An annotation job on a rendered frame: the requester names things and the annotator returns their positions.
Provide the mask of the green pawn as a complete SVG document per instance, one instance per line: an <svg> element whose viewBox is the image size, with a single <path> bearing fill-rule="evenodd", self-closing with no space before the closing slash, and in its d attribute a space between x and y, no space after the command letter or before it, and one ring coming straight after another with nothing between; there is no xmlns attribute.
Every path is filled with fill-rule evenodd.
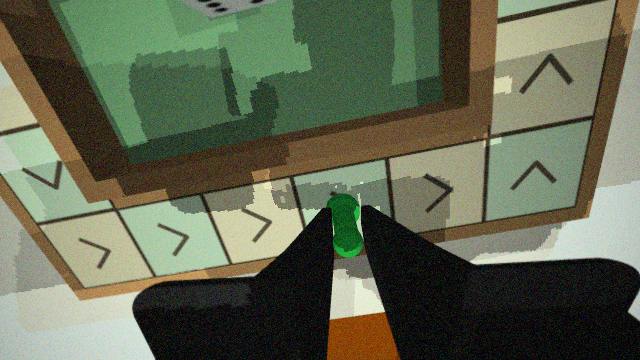
<svg viewBox="0 0 640 360"><path fill-rule="evenodd" d="M346 258L358 255L363 247L363 237L356 224L360 216L356 199L349 194L336 194L328 200L326 208L329 207L332 209L335 251Z"/></svg>

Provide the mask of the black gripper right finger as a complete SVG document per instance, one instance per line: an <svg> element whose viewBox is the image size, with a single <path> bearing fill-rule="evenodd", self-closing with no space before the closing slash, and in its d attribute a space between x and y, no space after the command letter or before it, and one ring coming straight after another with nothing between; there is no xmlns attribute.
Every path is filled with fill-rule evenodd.
<svg viewBox="0 0 640 360"><path fill-rule="evenodd" d="M610 258L473 264L371 205L361 206L367 258L401 360L470 360L489 310L617 304L640 273Z"/></svg>

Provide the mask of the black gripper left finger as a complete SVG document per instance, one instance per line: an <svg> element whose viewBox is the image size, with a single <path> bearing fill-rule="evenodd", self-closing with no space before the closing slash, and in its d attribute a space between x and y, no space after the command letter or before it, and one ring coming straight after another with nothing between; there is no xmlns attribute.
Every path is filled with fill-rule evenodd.
<svg viewBox="0 0 640 360"><path fill-rule="evenodd" d="M327 360L333 269L329 207L256 276L160 282L132 311L155 359L165 348L273 344L286 360Z"/></svg>

